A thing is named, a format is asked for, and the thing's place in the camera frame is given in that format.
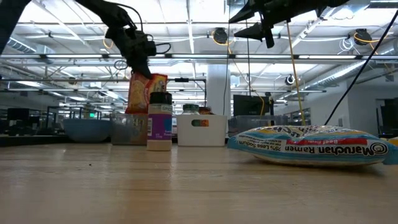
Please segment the blue bowl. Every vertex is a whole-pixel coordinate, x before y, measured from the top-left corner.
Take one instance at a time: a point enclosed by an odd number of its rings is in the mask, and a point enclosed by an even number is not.
[[[111,134],[111,122],[97,119],[64,119],[63,128],[75,142],[97,143]]]

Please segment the snack bag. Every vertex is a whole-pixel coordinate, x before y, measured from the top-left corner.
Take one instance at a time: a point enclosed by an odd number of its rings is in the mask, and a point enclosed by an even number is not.
[[[140,73],[131,75],[126,114],[147,114],[150,94],[155,91],[166,91],[167,75],[152,74],[152,76],[153,78],[149,80]]]
[[[290,165],[398,164],[398,148],[371,134],[333,126],[271,126],[231,137],[230,149]]]

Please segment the white container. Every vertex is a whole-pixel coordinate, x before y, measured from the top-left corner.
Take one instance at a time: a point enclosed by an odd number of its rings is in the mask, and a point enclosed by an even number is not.
[[[194,126],[198,121],[208,126]],[[226,122],[227,117],[220,115],[177,115],[178,145],[224,146]]]

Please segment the table surface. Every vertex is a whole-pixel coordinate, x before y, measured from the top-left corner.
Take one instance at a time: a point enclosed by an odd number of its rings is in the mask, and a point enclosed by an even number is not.
[[[223,147],[0,149],[1,223],[396,223],[398,166],[267,164]]]

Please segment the white pillar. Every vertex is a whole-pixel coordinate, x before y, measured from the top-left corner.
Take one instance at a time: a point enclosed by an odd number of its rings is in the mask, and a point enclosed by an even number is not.
[[[214,114],[231,116],[230,80],[230,71],[226,65],[208,65],[207,105]]]

